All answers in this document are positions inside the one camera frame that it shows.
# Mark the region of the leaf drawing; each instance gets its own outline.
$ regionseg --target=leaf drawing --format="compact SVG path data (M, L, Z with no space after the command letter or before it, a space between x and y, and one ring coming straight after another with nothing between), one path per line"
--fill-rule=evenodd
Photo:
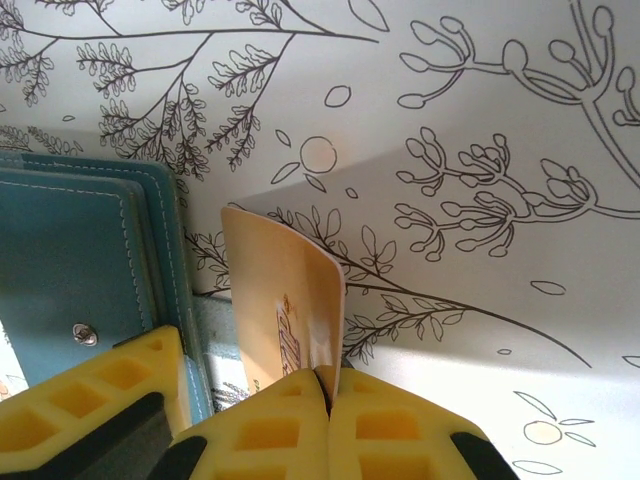
M351 100L351 87L336 85L327 92L324 105L329 108L340 108L345 106L349 100Z
M275 185L277 183L282 182L285 178L295 172L298 168L300 168L300 162L290 162L282 167L280 170L276 172L276 174L271 179L271 185Z
M589 440L588 438L583 437L582 435L579 435L577 433L565 432L565 435L567 437L569 437L571 440L575 440L576 442L584 443L585 445L589 445L590 447L595 447L596 446L596 444L593 443L591 440Z
M356 192L352 187L347 187L344 192L347 194L347 197L352 198L353 200L360 198L358 192Z
M538 290L539 292L542 292L546 295L564 295L565 293L567 293L567 289L564 288L562 285L560 285L559 283L555 283L555 282L548 282L545 280L532 280L531 282L529 282L530 285L535 288L536 290Z
M431 329L433 330L433 336L436 337L436 340L442 342L442 337L444 335L444 329L442 328L442 324L435 318L431 317Z
M191 23L191 19L196 13L201 13L205 0L162 0L162 4L169 10L180 10L182 12L182 22L185 25Z
M567 418L558 422L559 425L584 425L587 423L593 423L593 420L585 420L583 418Z
M291 148L291 139L289 138L289 135L287 135L285 132L283 132L282 130L276 129L276 137L280 141L280 143Z
M533 460L516 460L512 465L520 470L536 475L557 475L562 473L558 467L549 465L548 463L535 462Z
M549 409L549 407L547 407L544 403L542 403L540 400L538 400L534 396L524 392L514 391L513 393L518 395L521 399L523 399L525 402L527 402L529 405L531 405L533 408L538 410L543 415L546 415L547 417L552 418L553 420L557 420L556 416Z
M640 368L640 355L625 355L622 359L632 367Z
M324 184L320 180L318 180L317 177L305 173L304 178L307 180L307 182L309 182L309 185L311 185L316 190L320 190L322 193L327 193L327 189L324 187Z
M388 32L389 25L373 0L349 0L349 9L365 25L380 32Z

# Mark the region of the teal notebook cover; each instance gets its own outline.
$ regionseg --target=teal notebook cover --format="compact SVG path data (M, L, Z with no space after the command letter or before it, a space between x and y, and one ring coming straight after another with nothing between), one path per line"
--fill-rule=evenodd
M183 347L186 353L185 361L190 385L192 418L193 421L196 422L208 417L212 413L212 401L198 329L193 316L191 288L186 271L183 230L179 216L177 190L171 171L159 164L88 160L35 154L0 155L0 167L1 166L10 167L14 172L13 175L35 175L36 178L39 178L39 175L49 175L51 178L56 178L58 182L63 182L61 178L64 178L64 181L87 181L88 183L85 185L86 188L90 188L88 186L95 187L96 185L106 183L110 185L126 185L130 189L131 194L129 196L125 196L123 192L120 193L123 195L123 198L126 198L126 201L123 200L123 205L125 205L129 211L131 220L130 228L135 236L134 243L137 248L137 255L132 256L131 261L133 263L141 262L140 268L145 270L145 274L141 277L143 284L139 285L139 288L142 287L145 295L151 298L151 301L145 303L144 307L144 311L148 313L150 323L148 323L148 327L143 326L141 330L144 331L147 328L151 328L153 324L159 325L166 323L175 325L180 329L183 337ZM29 177L25 183L32 182L32 178L33 177ZM66 199L66 201L73 203L73 200ZM60 215L60 208L57 202L58 198L51 200L51 208L54 212L50 212L50 215ZM20 211L18 207L15 206L16 201L14 200L12 203L14 207ZM94 210L94 213L102 212L100 209L105 208L104 206L99 207L96 204L91 204L91 207L98 208L98 210ZM35 207L33 201L31 201L30 209L33 208ZM113 211L107 212L107 210L105 210L103 213L109 216L109 218L112 218L114 215ZM97 215L94 219L97 223L101 223ZM0 220L0 229L3 228L1 222L2 220ZM33 224L32 228L36 228L39 224L37 217L34 217L31 223ZM65 230L62 232L63 236L67 236L69 233L65 228L60 228L60 230ZM82 237L84 232L76 232L76 234ZM102 238L106 243L105 248L113 249L115 245L113 243L114 237ZM86 245L86 242L80 240L77 242ZM89 259L91 258L90 253L91 252L85 252L82 249L77 250L76 260ZM0 278L5 274L4 272L11 270L13 270L13 267L0 267ZM120 288L124 287L124 284L121 282L119 282L118 285ZM91 299L91 302L94 302L93 297L96 292L88 285L87 289L92 290L87 298ZM0 318L3 318L2 303L2 300L0 300ZM132 307L134 307L132 304L123 302L113 303L117 303L118 308L122 308L123 311L126 309L131 312ZM67 329L64 330L64 332L68 337L68 322L66 327ZM9 331L8 333L10 338L13 337L12 332ZM103 341L102 335L100 343L104 348L110 347L113 344L111 343L109 345L106 341ZM93 348L87 349L85 347L85 350L92 350L91 355L95 355L96 350L93 350ZM17 351L17 354L19 358L22 356L19 351ZM43 373L36 375L36 378L42 378L44 376L45 374Z

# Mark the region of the botanical line drawing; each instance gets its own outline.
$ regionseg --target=botanical line drawing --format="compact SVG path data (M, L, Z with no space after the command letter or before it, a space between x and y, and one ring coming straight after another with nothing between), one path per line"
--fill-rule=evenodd
M378 339L389 337L396 341L402 330L412 329L420 340L429 332L428 335L442 342L447 329L459 324L466 313L475 312L538 335L591 368L569 346L534 327L473 305L411 290L389 279L387 274L393 270L397 255L395 240L384 242L369 226L364 225L361 230L362 246L352 245L350 250L337 237L342 229L342 215L337 208L331 210L326 218L322 218L315 206L311 208L310 216L280 207L267 215L305 234L333 255L342 265L348 291L378 295L383 307L375 320L357 314L345 319L347 331L343 353L347 357L358 357L368 364L369 359L373 358L373 346Z
M213 411L220 413L227 408L233 407L236 403L249 398L249 392L237 387L229 382L222 382L222 387L212 388Z
M529 285L545 295L562 296L567 293L567 289L563 285L547 280L531 280Z
M452 88L465 72L476 71L491 75L512 77L526 90L550 102L575 106L582 109L591 129L620 169L637 188L640 188L640 171L625 153L605 118L599 100L609 91L616 72L616 44L614 38L614 15L605 6L598 6L591 16L591 24L586 20L581 0L569 0L569 8L575 24L580 45L576 48L564 40L552 40L549 45L551 57L560 64L568 65L579 75L580 81L573 83L553 73L537 70L529 66L526 47L516 39L507 41L502 49L502 61L489 63L477 60L478 52L471 33L464 23L454 17L444 16L439 27L414 20L411 29L416 39L423 45L448 48L458 62L440 65L421 55L403 52L400 59L414 72L439 72L449 76L438 89L426 93L408 93L398 98L404 108L423 108L427 102L439 97ZM624 110L617 110L614 123L617 125L640 124L639 111L633 103L631 91L635 85L635 72L626 66L620 70L616 88L622 93Z
M276 130L276 136L284 145L291 140L282 130ZM338 152L331 140L321 136L307 138L300 146L300 161L289 162L276 172L271 179L271 185L277 185L300 167L304 170L304 179L316 190L327 193L327 189L319 176L332 171L338 163Z
M558 467L543 462L534 462L533 460L516 460L512 465L520 470L536 475L557 475L562 473Z
M345 188L344 193L347 194L347 197L353 200L357 200L358 198L360 198L360 196L358 195L358 192L356 192L356 190L353 187Z
M8 125L0 126L1 149L17 152L33 152L34 150L31 148L32 140L42 145L42 147L52 155L75 156L84 151L77 141L72 140L70 143L60 137L50 135L35 126L27 127L26 132Z
M387 20L372 0L349 0L349 9L358 20L381 32L388 32Z
M324 106L329 108L344 107L351 100L351 87L347 85L336 85L327 92L324 98Z
M511 174L511 150L501 133L494 134L492 144L487 147L472 144L468 151L458 152L457 162L452 161L435 132L427 127L420 129L419 137L408 138L406 147L427 171L396 172L403 183L419 185L427 197L435 196L448 178L476 191L472 205L442 202L440 207L448 217L445 221L412 205L396 204L400 214L395 219L398 227L426 231L423 239L414 242L410 249L424 253L430 262L441 260L446 237L454 232L463 235L455 242L458 250L473 252L487 247L490 256L504 257L516 229L525 225L568 222L587 213L621 220L640 219L640 210L601 204L596 187L576 167L564 167L548 158L540 160L548 192L525 186Z
M216 293L226 292L231 288L229 283L229 264L227 263L227 250L224 245L222 232L215 236L202 233L184 232L184 237L189 248L197 259L196 269L208 268L215 274L214 287L207 292L199 292L198 295L210 297Z
M640 355L624 355L622 359L632 367L640 368Z
M547 420L536 420L527 423L523 428L523 434L525 438L530 442L538 445L553 445L554 443L558 443L564 437L567 437L571 440L582 443L584 445L588 445L590 447L596 446L596 444L589 440L587 437L575 432L568 432L566 429L566 427L568 426L575 427L577 425L594 423L593 420L585 420L583 418L567 418L565 420L559 421L555 414L549 409L549 407L547 407L533 395L515 391L513 393L518 395L518 397L538 410L538 412L542 413L553 421L553 423L551 423Z
M613 121L619 127L640 127L640 108L633 101L632 91L636 85L636 73L631 67L624 67L616 81L616 89L622 93L624 109L616 110Z
M283 132L282 130L276 129L276 138L281 144L291 148L291 139L289 138L289 135L287 135L285 132Z
M74 16L77 7L87 7L102 22L106 33L90 35L65 35L30 28L22 17L14 0L0 0L0 39L8 48L0 49L0 73L7 82L23 85L23 95L28 106L36 105L46 96L50 83L47 72L55 68L53 54L62 42L76 45L77 65L94 78L93 85L105 102L100 105L102 120L99 122L100 143L109 145L122 158L155 160L169 165L178 175L191 175L204 180L210 171L209 158L214 150L227 152L226 160L235 171L254 149L255 132L260 130L256 110L267 90L274 72L285 51L297 37L324 37L333 40L378 43L366 36L334 32L302 15L288 0L241 0L235 3L238 14L246 16L249 28L184 29L170 31L143 31L121 33L111 25L103 13L113 0L41 0L45 7L62 8L68 16ZM185 25L204 8L204 0L162 0L171 11L180 11ZM356 19L379 31L388 31L386 21L371 0L353 1L352 11ZM287 28L289 20L303 22L303 29ZM204 109L207 104L203 89L190 81L190 73L198 64L202 69L203 49L219 36L234 33L275 35L283 38L277 52L269 52L246 43L243 48L232 49L228 59L213 59L208 67L208 81L237 102L231 107L226 122L211 128L207 124ZM39 49L25 47L23 37L30 41L46 42ZM149 67L139 67L135 47L139 42L161 38L179 39L193 37L199 43L190 47L181 59L172 63L158 62ZM125 97L135 92L138 81L154 72L170 71L166 89L142 111L131 111Z

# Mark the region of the branch drawing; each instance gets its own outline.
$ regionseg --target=branch drawing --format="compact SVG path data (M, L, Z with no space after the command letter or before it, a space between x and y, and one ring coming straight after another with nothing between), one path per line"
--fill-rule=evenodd
M206 267L216 275L214 287L207 292L198 292L197 294L210 297L216 293L229 290L231 288L229 283L229 264L222 232L218 232L213 236L211 234L188 233L185 229L184 236L189 248L198 259L196 269L202 270Z
M205 150L228 148L227 162L235 171L251 155L255 148L255 132L260 130L256 116L258 104L272 80L274 72L288 46L297 37L324 37L378 43L378 40L321 27L296 10L284 0L241 0L235 3L238 14L247 16L250 28L185 29L175 31L147 31L140 33L120 33L106 21L103 13L113 0L41 0L39 3L54 9L61 9L68 16L74 16L76 7L90 8L108 28L106 34L63 35L34 30L25 25L15 0L0 0L0 40L8 43L7 49L0 49L0 73L7 82L23 83L23 94L27 105L38 103L47 93L48 70L54 69L52 58L47 53L58 42L76 44L77 64L80 70L94 77L93 85L108 103L101 105L102 120L100 142L109 145L122 158L153 160L167 164L177 175L193 176L203 181L210 172L209 158ZM371 0L357 2L354 17L380 30L386 25L384 17ZM189 25L196 14L204 9L204 0L162 0L170 11L179 11L182 22ZM287 28L289 20L295 19L302 29ZM208 80L214 88L224 91L226 96L234 95L238 102L231 107L227 121L213 129L207 138L207 118L204 115L206 102L198 86L190 81L192 67L200 63L205 46L214 36L225 34L278 35L284 37L279 53L268 52L247 43L242 50L230 50L229 61L213 59L213 71ZM46 41L39 50L28 51L22 37L30 40ZM173 63L156 63L141 68L132 54L133 45L125 41L134 39L153 40L175 37L178 41L186 36L195 36L199 43L182 58ZM146 110L130 112L127 95L136 91L142 75L160 71L170 71L171 80L159 98L152 100Z
M337 208L331 210L326 219L321 217L315 206L311 208L310 216L280 207L269 212L268 216L303 233L333 255L342 265L348 290L358 289L362 295L374 292L379 296L383 307L375 320L363 315L345 319L347 332L343 353L347 357L358 357L368 363L373 358L373 345L378 339L390 337L396 341L401 330L414 330L421 340L429 332L436 341L442 342L448 328L460 324L466 313L476 312L542 337L591 368L577 352L541 330L495 312L412 290L394 282L387 275L393 270L397 255L395 240L383 242L369 226L364 225L361 230L362 247L358 247L362 254L355 253L356 247L350 251L338 238L342 216Z
M417 73L436 72L446 74L448 80L438 89L426 94L407 93L398 98L398 105L404 108L420 109L427 102L451 89L468 71L491 75L509 76L530 93L550 102L580 107L593 132L609 152L624 174L640 188L640 171L634 161L625 153L602 113L599 100L609 91L616 70L614 14L608 7L599 6L591 16L591 24L585 18L581 0L569 0L569 8L580 38L580 45L555 39L549 45L551 57L558 63L571 67L580 76L580 81L572 83L553 73L537 70L529 66L526 47L516 39L506 42L500 63L478 60L478 52L470 32L464 23L454 17L444 16L439 27L414 20L411 29L416 39L424 46L444 46L456 57L457 62L441 65L427 58L409 52L400 54L400 60L410 70ZM613 116L617 125L638 125L640 112L631 98L635 84L635 74L631 67L623 68L617 79L617 89L623 94L624 110Z
M548 192L535 191L512 176L509 169L511 151L507 138L496 133L487 147L472 144L458 152L452 162L436 134L427 127L419 138L408 138L409 154L421 160L426 172L407 170L396 176L407 185L418 185L423 195L435 196L446 179L455 179L470 189L479 189L475 204L461 205L446 201L440 204L447 220L438 220L415 206L398 203L395 224L401 229L419 228L424 237L411 244L411 251L424 253L427 261L441 260L447 236L463 236L455 246L463 252L487 247L492 257L504 257L513 242L516 229L531 224L568 222L587 213L622 220L639 220L640 210L623 210L600 203L595 186L577 168L564 167L544 158L540 167L547 177Z
M60 137L50 135L42 129L34 126L27 127L27 132L8 125L0 126L0 149L22 152L33 152L30 146L31 140L41 144L52 155L78 155L84 151L75 140L69 143Z

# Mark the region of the wallpaper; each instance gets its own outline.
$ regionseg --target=wallpaper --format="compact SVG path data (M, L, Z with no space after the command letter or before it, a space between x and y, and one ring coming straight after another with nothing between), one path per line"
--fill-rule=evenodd
M523 479L635 478L633 0L0 0L0 147L169 165L343 265L345 354Z

